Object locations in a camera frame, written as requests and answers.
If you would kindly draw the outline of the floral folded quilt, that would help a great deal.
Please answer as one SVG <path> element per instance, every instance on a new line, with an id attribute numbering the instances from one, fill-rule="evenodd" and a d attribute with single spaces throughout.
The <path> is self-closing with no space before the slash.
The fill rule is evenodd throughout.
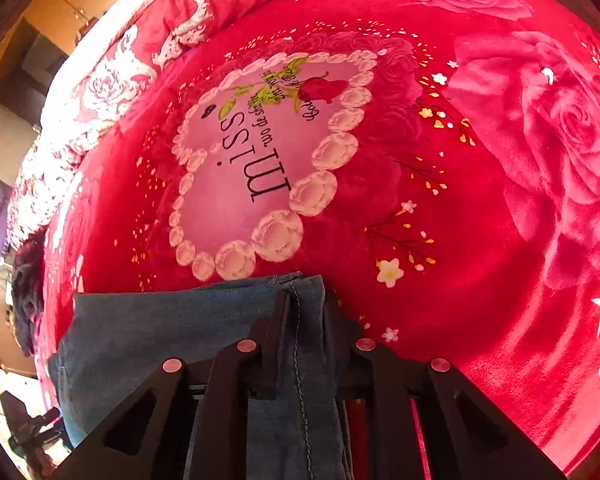
<path id="1" fill-rule="evenodd" d="M 20 166 L 7 235 L 19 248 L 50 223 L 81 160 L 185 52 L 270 0 L 119 0 L 56 74 L 42 131 Z"/>

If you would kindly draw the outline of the red rose bed blanket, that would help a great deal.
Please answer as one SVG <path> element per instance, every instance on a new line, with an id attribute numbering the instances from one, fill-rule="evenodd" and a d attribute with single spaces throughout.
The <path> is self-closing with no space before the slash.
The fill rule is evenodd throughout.
<path id="1" fill-rule="evenodd" d="M 188 50 L 50 222 L 79 294 L 299 273 L 565 472 L 600 442 L 600 35 L 555 0 L 270 0 Z"/>

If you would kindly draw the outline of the blue denim jeans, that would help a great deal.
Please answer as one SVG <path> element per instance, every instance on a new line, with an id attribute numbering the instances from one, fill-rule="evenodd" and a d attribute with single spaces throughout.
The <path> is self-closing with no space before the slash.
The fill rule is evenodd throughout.
<path id="1" fill-rule="evenodd" d="M 79 294 L 73 319 L 48 360 L 72 445 L 79 445 L 167 358 L 197 362 L 248 336 L 291 301 L 273 401 L 249 404 L 250 479 L 344 479 L 346 446 L 325 332 L 326 290 L 299 273 L 216 283 L 184 292 Z"/>

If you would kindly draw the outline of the dark garment on bed edge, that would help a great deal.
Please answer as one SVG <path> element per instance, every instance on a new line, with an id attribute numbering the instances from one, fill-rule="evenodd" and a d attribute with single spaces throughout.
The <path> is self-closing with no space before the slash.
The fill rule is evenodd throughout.
<path id="1" fill-rule="evenodd" d="M 12 264 L 12 328 L 24 356 L 33 356 L 38 321 L 44 312 L 43 283 L 46 231 L 32 234 Z"/>

